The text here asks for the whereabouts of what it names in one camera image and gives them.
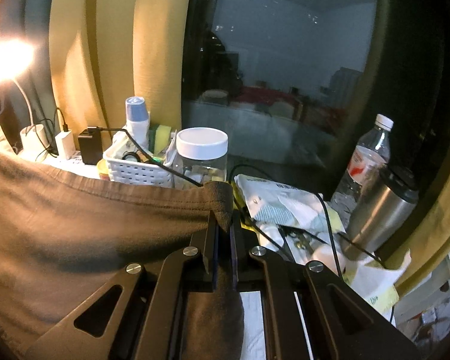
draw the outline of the brown cloth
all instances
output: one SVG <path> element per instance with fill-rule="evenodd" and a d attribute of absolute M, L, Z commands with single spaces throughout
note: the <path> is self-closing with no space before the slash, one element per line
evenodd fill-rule
<path fill-rule="evenodd" d="M 0 128 L 0 336 L 22 358 L 118 269 L 188 245 L 210 210 L 228 229 L 232 202 L 226 183 L 130 186 L 23 161 Z M 243 307 L 227 269 L 216 292 L 189 295 L 185 359 L 240 358 Z"/>

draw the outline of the bolt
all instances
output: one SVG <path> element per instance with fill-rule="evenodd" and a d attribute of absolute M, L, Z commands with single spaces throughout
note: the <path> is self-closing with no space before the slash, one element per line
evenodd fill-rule
<path fill-rule="evenodd" d="M 308 269 L 312 272 L 321 272 L 323 271 L 323 264 L 320 261 L 313 260 L 308 263 Z"/>
<path fill-rule="evenodd" d="M 195 246 L 187 246 L 185 249 L 183 249 L 183 254 L 185 254 L 188 257 L 195 256 L 198 253 L 198 248 Z"/>
<path fill-rule="evenodd" d="M 137 264 L 136 262 L 127 266 L 127 273 L 131 275 L 136 275 L 140 273 L 141 270 L 142 266 L 140 264 Z"/>
<path fill-rule="evenodd" d="M 251 252 L 254 256 L 263 256 L 267 252 L 267 249 L 263 246 L 254 246 Z"/>

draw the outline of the clear jar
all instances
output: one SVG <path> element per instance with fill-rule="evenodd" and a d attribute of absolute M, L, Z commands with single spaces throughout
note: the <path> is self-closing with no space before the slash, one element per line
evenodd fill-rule
<path fill-rule="evenodd" d="M 194 127 L 176 136 L 177 155 L 173 168 L 179 173 L 204 184 L 227 180 L 228 136 L 214 128 Z M 186 190 L 194 185 L 174 176 L 175 189 Z"/>

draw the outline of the thermos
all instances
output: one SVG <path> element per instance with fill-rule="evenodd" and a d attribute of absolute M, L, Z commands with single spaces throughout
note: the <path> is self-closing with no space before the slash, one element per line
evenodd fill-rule
<path fill-rule="evenodd" d="M 346 237 L 369 253 L 375 252 L 405 222 L 419 200 L 413 173 L 404 167 L 386 166 L 363 191 L 350 216 Z M 344 255 L 362 260 L 366 254 L 340 240 Z"/>

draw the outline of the white bottle cap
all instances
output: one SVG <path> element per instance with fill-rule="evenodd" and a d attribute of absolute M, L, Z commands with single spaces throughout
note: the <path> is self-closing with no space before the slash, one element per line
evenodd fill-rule
<path fill-rule="evenodd" d="M 191 160 L 214 160 L 227 153 L 228 135 L 214 128 L 188 128 L 176 135 L 176 149 Z"/>
<path fill-rule="evenodd" d="M 377 114 L 377 118 L 375 119 L 375 125 L 381 127 L 384 130 L 390 131 L 394 126 L 394 121 L 387 118 L 386 116 Z"/>

